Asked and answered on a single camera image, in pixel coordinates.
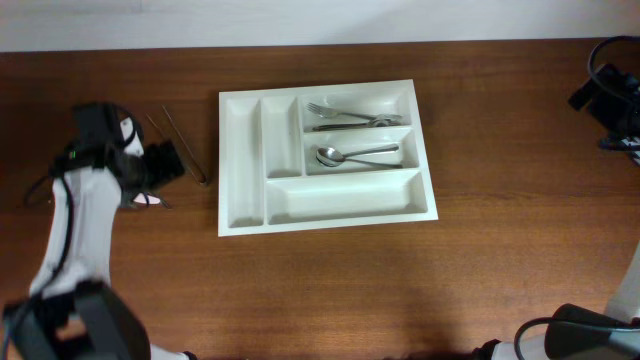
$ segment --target silver spoon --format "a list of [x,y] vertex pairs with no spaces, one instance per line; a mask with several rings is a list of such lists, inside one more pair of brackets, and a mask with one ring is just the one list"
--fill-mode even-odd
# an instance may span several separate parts
[[313,131],[327,131],[327,130],[345,130],[345,129],[360,129],[360,128],[373,128],[373,127],[386,127],[386,126],[399,126],[400,122],[392,119],[375,119],[367,123],[361,124],[331,124],[320,125],[313,128]]
[[318,161],[322,165],[329,166],[329,167],[340,166],[340,164],[344,163],[345,161],[353,161],[358,163],[364,163],[367,165],[383,166],[383,167],[389,167],[392,169],[401,169],[402,165],[397,165],[397,164],[372,163],[369,161],[349,159],[349,157],[352,157],[352,156],[383,154],[383,153],[395,152],[395,151],[398,151],[398,149],[400,149],[400,147],[396,144],[393,144],[393,145],[385,145],[382,147],[369,149],[369,150],[354,151],[347,154],[342,154],[340,153],[340,151],[336,150],[335,148],[326,147],[326,148],[320,148],[318,149],[318,151],[316,151],[316,159],[318,159]]

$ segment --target utensil organizer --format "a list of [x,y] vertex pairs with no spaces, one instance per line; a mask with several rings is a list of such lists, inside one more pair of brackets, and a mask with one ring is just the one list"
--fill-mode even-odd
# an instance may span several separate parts
[[[402,115],[401,126],[312,132],[315,103],[350,112]],[[342,153],[398,144],[330,168],[318,147]],[[412,80],[220,93],[218,235],[245,235],[436,220],[438,218]]]

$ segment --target white wall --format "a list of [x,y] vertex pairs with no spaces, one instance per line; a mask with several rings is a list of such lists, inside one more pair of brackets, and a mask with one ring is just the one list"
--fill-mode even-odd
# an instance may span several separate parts
[[640,34],[639,0],[0,0],[0,51]]

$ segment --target wood grain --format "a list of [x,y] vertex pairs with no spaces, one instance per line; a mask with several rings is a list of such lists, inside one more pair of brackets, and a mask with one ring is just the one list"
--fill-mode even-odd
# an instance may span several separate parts
[[[26,294],[44,254],[52,208],[19,204],[73,137],[70,107],[110,100],[157,119],[166,105],[214,180],[163,188],[173,211],[116,215],[113,287],[163,347],[465,352],[567,302],[602,311],[640,234],[640,169],[566,104],[595,43],[1,54],[0,299]],[[609,54],[640,70],[637,48]],[[218,92],[397,79],[415,81],[440,220],[217,237]]]

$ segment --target silver fork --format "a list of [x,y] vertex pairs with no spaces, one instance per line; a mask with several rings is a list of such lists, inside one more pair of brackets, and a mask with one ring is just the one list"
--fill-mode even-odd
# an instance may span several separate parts
[[393,115],[393,114],[380,114],[380,115],[368,115],[368,114],[358,114],[358,113],[352,113],[352,112],[347,112],[347,111],[341,111],[341,110],[337,110],[337,109],[333,109],[333,108],[329,108],[329,107],[325,107],[325,106],[320,106],[314,103],[308,103],[307,104],[307,110],[309,110],[310,112],[325,118],[325,119],[333,119],[337,116],[340,115],[347,115],[347,116],[352,116],[352,117],[357,117],[360,119],[366,119],[366,120],[376,120],[376,119],[388,119],[388,120],[395,120],[395,121],[399,121],[402,120],[402,116],[400,115]]

